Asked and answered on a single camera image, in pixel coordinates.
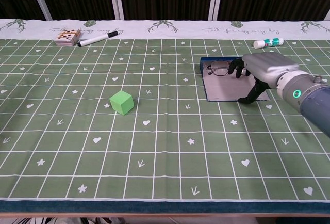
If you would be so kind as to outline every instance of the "white arrow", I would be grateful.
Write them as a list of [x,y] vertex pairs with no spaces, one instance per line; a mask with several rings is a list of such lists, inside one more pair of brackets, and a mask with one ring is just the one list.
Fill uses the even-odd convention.
[[3,144],[5,144],[7,142],[10,142],[10,137],[9,138],[5,138]]
[[289,142],[287,141],[287,138],[284,138],[284,140],[283,140],[283,139],[281,139],[281,141],[284,143],[284,145],[287,145],[287,144],[289,144]]
[[141,162],[140,161],[138,161],[138,163],[139,163],[139,167],[142,167],[142,166],[144,166],[145,164],[143,164],[143,160],[141,160]]
[[191,191],[194,196],[196,196],[199,193],[199,191],[197,191],[197,186],[195,186],[195,190],[191,187]]

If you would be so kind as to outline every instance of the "robotic arm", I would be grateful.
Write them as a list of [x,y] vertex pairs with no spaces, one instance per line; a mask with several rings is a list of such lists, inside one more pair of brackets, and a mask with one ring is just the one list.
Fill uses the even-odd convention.
[[299,65],[278,53],[255,53],[234,60],[228,70],[236,78],[243,68],[256,80],[245,98],[238,101],[253,103],[266,89],[277,89],[278,95],[330,137],[330,86],[321,77],[299,70]]

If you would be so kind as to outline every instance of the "white heart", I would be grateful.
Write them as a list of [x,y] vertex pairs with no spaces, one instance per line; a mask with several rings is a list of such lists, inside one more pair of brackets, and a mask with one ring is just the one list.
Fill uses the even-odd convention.
[[95,144],[97,144],[100,140],[101,140],[101,137],[99,137],[99,138],[94,138],[94,139],[93,139],[93,142],[94,142]]
[[150,123],[150,120],[143,121],[143,124],[147,126]]
[[248,167],[248,165],[249,165],[249,163],[250,163],[250,160],[246,159],[246,160],[241,161],[241,162],[242,162],[242,164],[243,164],[244,166]]
[[304,192],[311,196],[313,194],[313,188],[312,187],[304,188]]

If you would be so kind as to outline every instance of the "white star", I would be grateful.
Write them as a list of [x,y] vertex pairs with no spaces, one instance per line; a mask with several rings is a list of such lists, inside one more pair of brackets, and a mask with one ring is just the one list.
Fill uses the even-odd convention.
[[85,186],[83,184],[81,185],[81,187],[78,188],[79,193],[86,192],[86,189],[87,189],[87,186]]
[[195,144],[195,140],[189,138],[189,140],[187,140],[187,143],[189,143],[190,145],[191,145],[191,144]]
[[42,158],[41,160],[37,161],[38,166],[43,166],[43,163],[46,161]]

